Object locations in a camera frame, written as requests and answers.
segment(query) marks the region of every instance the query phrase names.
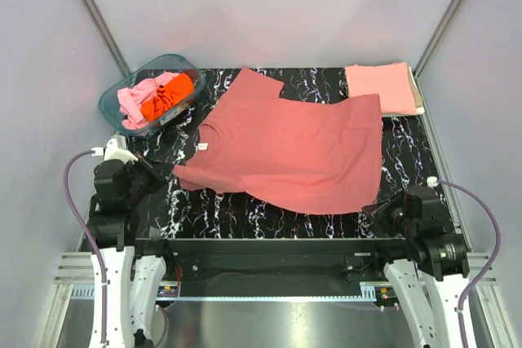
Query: t-shirt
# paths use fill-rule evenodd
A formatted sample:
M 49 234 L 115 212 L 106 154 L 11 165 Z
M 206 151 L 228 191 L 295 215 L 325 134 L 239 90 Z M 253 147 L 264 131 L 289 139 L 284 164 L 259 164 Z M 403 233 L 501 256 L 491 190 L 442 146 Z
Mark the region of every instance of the t-shirt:
M 246 192 L 304 214 L 345 214 L 381 179 L 378 95 L 337 104 L 279 98 L 283 83 L 242 69 L 199 127 L 198 151 L 174 174 L 189 191 Z

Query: marble surface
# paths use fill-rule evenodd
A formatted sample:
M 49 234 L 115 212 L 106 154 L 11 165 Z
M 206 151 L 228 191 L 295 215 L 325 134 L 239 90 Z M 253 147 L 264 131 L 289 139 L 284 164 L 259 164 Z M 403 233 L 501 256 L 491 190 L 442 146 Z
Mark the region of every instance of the marble surface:
M 129 138 L 129 149 L 153 161 L 184 164 L 196 151 L 197 127 L 227 91 L 240 69 L 205 70 L 207 86 L 197 102 L 166 128 L 148 137 Z M 281 97 L 334 104 L 347 98 L 344 68 L 256 69 L 283 81 Z M 137 78 L 161 71 L 143 71 Z M 423 185 L 437 175 L 422 122 L 417 117 L 383 119 L 383 164 L 378 200 L 397 190 Z M 440 193 L 445 205 L 445 198 Z M 210 189 L 188 192 L 171 175 L 167 186 L 139 206 L 138 237 L 151 227 L 164 238 L 353 238 L 371 237 L 371 223 L 363 213 L 306 215 L 278 208 L 245 193 L 216 194 Z

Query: plastic bin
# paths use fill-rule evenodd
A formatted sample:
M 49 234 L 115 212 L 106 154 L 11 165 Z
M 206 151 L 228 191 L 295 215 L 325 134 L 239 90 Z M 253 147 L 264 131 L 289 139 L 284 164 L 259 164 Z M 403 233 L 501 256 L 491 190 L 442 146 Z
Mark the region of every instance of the plastic bin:
M 170 71 L 172 73 L 186 73 L 194 82 L 194 91 L 186 97 L 179 104 L 172 107 L 168 112 L 165 112 L 154 122 L 139 130 L 128 130 L 122 125 L 125 115 L 120 112 L 120 103 L 117 100 L 117 91 L 124 87 L 132 87 L 148 77 L 157 77 Z M 125 79 L 119 81 L 116 85 L 108 89 L 101 96 L 98 106 L 105 117 L 105 120 L 114 127 L 120 134 L 127 136 L 142 136 L 146 137 L 163 128 L 170 120 L 181 114 L 196 97 L 202 92 L 206 85 L 205 74 L 198 68 L 190 64 L 183 56 L 180 55 L 163 55 L 150 63 L 145 64 Z

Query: folded pink shirt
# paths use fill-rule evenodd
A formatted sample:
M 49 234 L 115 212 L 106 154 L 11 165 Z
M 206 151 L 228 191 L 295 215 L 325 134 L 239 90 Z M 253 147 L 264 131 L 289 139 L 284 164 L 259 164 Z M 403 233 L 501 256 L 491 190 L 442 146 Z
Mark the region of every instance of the folded pink shirt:
M 372 204 L 381 179 L 378 95 L 311 104 L 279 98 L 282 87 L 241 70 L 200 125 L 194 157 L 174 168 L 181 186 L 247 192 L 305 214 Z
M 159 86 L 164 86 L 178 73 L 163 73 L 159 77 L 144 79 L 136 86 L 125 87 L 118 90 L 117 99 L 120 103 L 120 112 L 126 115 L 122 121 L 123 126 L 128 130 L 139 130 L 148 125 L 141 113 L 141 104 L 151 99 Z
M 346 67 L 348 95 L 379 94 L 384 114 L 417 115 L 407 63 Z

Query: pink garment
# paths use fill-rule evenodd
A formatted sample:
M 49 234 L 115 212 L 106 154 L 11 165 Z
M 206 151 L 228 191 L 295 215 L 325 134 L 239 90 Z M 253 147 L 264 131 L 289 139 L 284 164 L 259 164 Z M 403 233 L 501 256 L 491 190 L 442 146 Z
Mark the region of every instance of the pink garment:
M 305 214 L 372 204 L 381 179 L 378 95 L 310 104 L 280 99 L 282 87 L 242 69 L 200 125 L 199 151 L 174 168 L 181 186 L 247 192 Z
M 379 94 L 383 113 L 417 115 L 407 63 L 346 67 L 348 95 Z
M 151 99 L 159 86 L 164 86 L 178 73 L 163 73 L 159 77 L 144 79 L 136 86 L 124 87 L 117 91 L 117 100 L 120 103 L 120 112 L 126 115 L 122 121 L 128 130 L 139 130 L 149 123 L 141 114 L 141 104 Z

